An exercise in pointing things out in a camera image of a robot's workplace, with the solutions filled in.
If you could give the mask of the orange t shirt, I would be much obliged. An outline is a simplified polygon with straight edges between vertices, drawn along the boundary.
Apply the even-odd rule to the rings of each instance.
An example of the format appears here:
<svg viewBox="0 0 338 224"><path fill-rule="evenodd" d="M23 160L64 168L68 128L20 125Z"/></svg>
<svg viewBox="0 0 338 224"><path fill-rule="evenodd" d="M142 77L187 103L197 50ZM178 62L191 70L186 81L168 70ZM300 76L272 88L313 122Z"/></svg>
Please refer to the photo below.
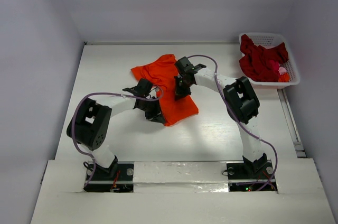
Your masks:
<svg viewBox="0 0 338 224"><path fill-rule="evenodd" d="M175 67L176 61L175 55L165 54L150 64L131 69L136 80L144 78L160 86L164 91L159 104L165 119L165 126L172 126L183 119L199 113L197 105L190 96L175 100L174 78L178 76L178 70Z"/></svg>

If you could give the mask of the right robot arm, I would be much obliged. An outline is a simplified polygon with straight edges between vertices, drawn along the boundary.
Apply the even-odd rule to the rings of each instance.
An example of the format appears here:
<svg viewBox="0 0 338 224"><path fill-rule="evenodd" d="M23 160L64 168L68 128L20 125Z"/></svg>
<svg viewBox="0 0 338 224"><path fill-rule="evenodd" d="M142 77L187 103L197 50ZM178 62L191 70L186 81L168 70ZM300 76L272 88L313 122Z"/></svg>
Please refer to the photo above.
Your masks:
<svg viewBox="0 0 338 224"><path fill-rule="evenodd" d="M175 77L175 99L179 100L191 94L191 86L201 86L220 94L226 105L229 116L237 123L243 146L243 171L250 178L262 172L267 157L262 150L257 116L260 102L247 77L233 78L218 73L215 59L203 55L213 61L215 68L209 69L203 64L193 65L188 57L175 62L178 75Z"/></svg>

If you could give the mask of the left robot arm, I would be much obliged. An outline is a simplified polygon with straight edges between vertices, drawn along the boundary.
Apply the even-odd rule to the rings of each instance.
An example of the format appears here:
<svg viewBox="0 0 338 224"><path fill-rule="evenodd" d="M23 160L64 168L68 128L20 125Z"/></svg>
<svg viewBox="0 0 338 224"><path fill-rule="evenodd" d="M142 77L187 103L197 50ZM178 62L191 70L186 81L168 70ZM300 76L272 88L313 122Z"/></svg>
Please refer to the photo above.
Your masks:
<svg viewBox="0 0 338 224"><path fill-rule="evenodd" d="M94 92L79 102L67 128L67 136L77 151L91 158L87 164L92 174L97 172L105 179L117 173L117 157L108 147L102 147L110 119L125 111L139 109L150 122L165 124L160 107L163 89L149 80L140 79L134 87L124 88L120 93Z"/></svg>

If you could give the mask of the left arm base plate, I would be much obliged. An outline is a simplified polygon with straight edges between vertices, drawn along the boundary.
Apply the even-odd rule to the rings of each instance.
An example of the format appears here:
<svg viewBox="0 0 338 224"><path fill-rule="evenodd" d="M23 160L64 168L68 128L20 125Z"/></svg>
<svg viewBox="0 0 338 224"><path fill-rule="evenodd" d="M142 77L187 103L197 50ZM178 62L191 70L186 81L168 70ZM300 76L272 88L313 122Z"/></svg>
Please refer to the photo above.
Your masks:
<svg viewBox="0 0 338 224"><path fill-rule="evenodd" d="M84 187L86 192L129 193L134 190L134 162L118 162L113 175L109 175L97 165L90 182Z"/></svg>

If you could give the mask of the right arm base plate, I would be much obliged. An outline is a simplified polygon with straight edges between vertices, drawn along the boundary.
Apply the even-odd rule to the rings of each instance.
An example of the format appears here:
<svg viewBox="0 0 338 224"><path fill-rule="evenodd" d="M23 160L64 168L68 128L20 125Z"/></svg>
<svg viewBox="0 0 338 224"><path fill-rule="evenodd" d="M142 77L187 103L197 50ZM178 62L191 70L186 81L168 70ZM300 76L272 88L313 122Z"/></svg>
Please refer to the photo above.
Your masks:
<svg viewBox="0 0 338 224"><path fill-rule="evenodd" d="M273 171L271 161L253 174L245 169L244 162L230 162L226 164L222 175L228 178L230 192L252 192L263 186L270 179Z"/></svg>

